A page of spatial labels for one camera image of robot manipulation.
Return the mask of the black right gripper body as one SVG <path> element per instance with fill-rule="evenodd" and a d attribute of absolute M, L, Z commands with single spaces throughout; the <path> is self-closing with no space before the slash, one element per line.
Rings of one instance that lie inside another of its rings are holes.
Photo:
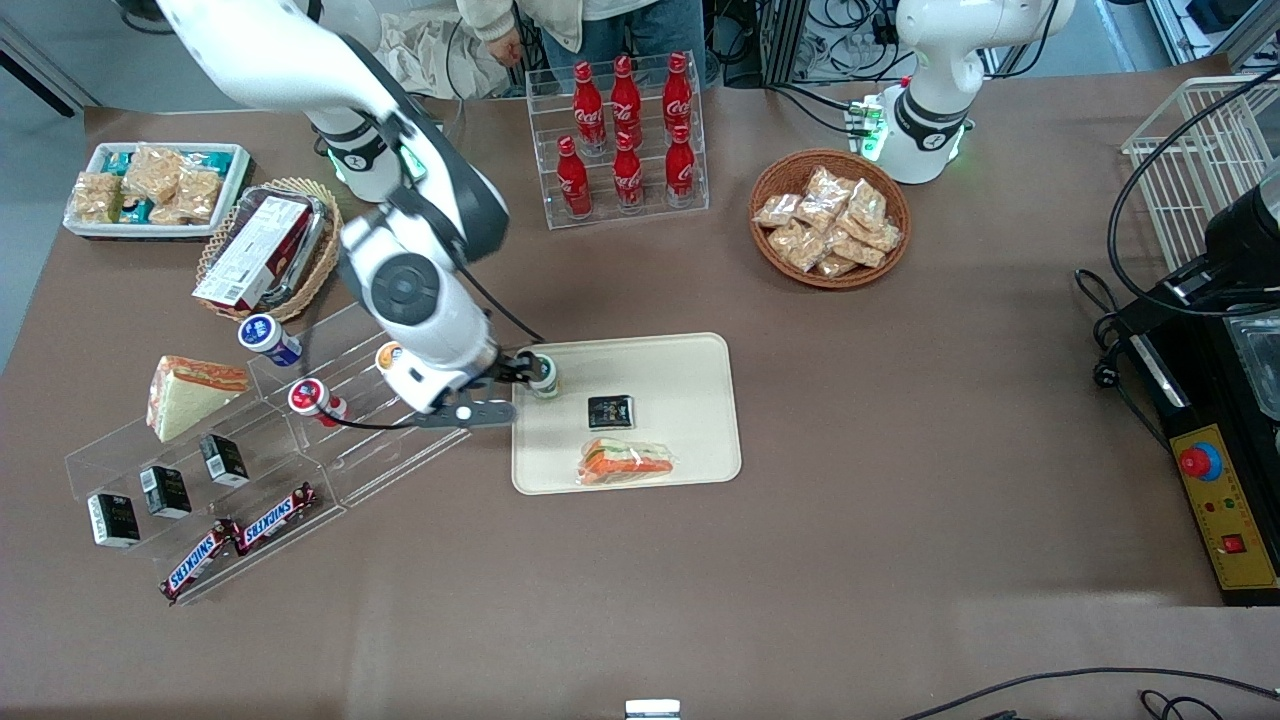
<path fill-rule="evenodd" d="M 477 378 L 477 387 L 494 392 L 497 386 L 529 383 L 529 351 L 499 348 L 494 363 Z"/>

